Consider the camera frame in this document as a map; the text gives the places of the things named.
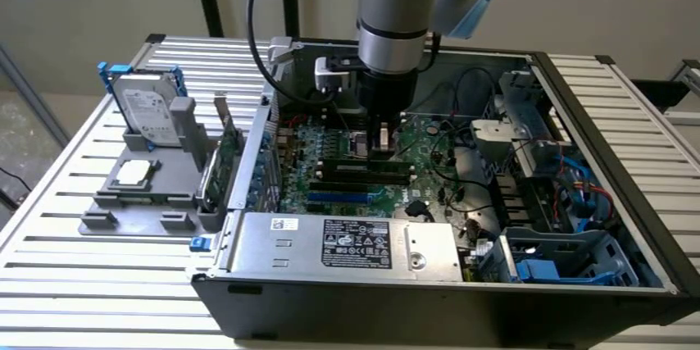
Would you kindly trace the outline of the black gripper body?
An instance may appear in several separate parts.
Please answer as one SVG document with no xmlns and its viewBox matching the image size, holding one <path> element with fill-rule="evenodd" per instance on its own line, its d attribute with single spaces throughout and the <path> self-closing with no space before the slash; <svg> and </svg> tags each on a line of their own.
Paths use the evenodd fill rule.
<svg viewBox="0 0 700 350">
<path fill-rule="evenodd" d="M 390 75 L 371 70 L 358 76 L 358 101 L 368 116 L 378 119 L 392 119 L 412 104 L 418 70 Z"/>
</svg>

